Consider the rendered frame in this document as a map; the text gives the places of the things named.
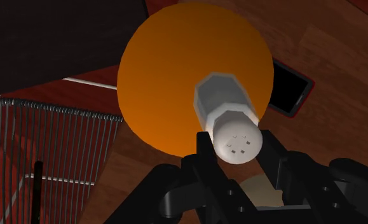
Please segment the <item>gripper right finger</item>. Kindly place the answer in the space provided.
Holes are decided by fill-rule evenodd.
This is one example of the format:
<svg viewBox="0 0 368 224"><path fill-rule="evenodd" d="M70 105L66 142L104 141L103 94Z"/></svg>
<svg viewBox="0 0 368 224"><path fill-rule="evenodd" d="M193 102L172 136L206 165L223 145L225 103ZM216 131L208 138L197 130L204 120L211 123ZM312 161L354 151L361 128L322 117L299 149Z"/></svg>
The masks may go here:
<svg viewBox="0 0 368 224"><path fill-rule="evenodd" d="M317 224L368 224L368 166L335 158L328 166L289 151L269 130L256 157L286 206L308 205Z"/></svg>

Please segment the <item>white salt shaker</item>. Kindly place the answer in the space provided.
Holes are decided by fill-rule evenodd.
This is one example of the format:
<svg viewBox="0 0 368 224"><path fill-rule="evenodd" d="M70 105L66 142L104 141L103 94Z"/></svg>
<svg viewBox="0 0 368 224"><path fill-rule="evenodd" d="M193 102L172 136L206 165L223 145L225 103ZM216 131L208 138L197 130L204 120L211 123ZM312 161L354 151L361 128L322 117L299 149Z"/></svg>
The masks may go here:
<svg viewBox="0 0 368 224"><path fill-rule="evenodd" d="M221 160L244 164L256 158L262 147L259 117L235 75L212 72L202 79L195 86L193 107Z"/></svg>

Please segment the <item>beige round object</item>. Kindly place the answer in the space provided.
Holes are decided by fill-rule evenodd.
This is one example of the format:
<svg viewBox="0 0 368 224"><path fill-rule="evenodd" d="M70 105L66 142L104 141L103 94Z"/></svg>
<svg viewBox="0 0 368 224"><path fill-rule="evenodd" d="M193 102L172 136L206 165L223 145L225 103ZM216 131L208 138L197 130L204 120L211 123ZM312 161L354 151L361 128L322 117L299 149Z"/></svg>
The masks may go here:
<svg viewBox="0 0 368 224"><path fill-rule="evenodd" d="M283 206L282 191L275 190L265 174L246 179L240 187L256 207Z"/></svg>

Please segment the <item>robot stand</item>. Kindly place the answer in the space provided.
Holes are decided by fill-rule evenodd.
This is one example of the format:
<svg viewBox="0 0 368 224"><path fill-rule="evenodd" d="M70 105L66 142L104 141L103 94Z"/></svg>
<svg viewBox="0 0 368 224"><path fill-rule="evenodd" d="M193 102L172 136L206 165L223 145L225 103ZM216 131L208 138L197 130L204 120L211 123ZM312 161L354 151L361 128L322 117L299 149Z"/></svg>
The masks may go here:
<svg viewBox="0 0 368 224"><path fill-rule="evenodd" d="M0 94L119 64L145 0L0 0Z"/></svg>

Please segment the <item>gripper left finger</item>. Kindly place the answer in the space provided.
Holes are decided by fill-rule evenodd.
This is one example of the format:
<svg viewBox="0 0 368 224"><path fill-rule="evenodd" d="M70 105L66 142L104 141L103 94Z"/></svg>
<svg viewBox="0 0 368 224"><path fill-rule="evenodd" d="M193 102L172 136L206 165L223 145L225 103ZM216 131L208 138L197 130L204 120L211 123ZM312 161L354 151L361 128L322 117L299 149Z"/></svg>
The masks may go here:
<svg viewBox="0 0 368 224"><path fill-rule="evenodd" d="M196 153L181 166L155 166L104 224L179 224L188 210L201 224L256 224L258 211L217 163L209 134L196 135Z"/></svg>

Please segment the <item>black phone with red case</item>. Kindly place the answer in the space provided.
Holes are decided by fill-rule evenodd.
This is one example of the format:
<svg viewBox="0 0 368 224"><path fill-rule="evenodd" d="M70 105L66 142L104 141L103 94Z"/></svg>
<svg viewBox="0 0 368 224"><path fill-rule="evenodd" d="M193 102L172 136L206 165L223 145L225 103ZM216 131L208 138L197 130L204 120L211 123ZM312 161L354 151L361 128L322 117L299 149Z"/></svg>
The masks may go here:
<svg viewBox="0 0 368 224"><path fill-rule="evenodd" d="M315 82L276 58L273 58L273 69L273 89L268 107L293 118L309 97Z"/></svg>

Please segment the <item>orange round plate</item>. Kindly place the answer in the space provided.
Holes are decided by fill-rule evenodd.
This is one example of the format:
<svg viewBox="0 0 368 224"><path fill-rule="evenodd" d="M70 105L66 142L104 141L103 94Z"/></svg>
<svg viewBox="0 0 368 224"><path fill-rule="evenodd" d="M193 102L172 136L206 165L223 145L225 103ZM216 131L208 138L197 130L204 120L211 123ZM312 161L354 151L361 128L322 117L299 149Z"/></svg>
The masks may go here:
<svg viewBox="0 0 368 224"><path fill-rule="evenodd" d="M123 118L170 155L196 151L194 90L212 72L236 76L262 116L273 86L271 52L243 17L209 3L178 3L151 15L127 44L117 75Z"/></svg>

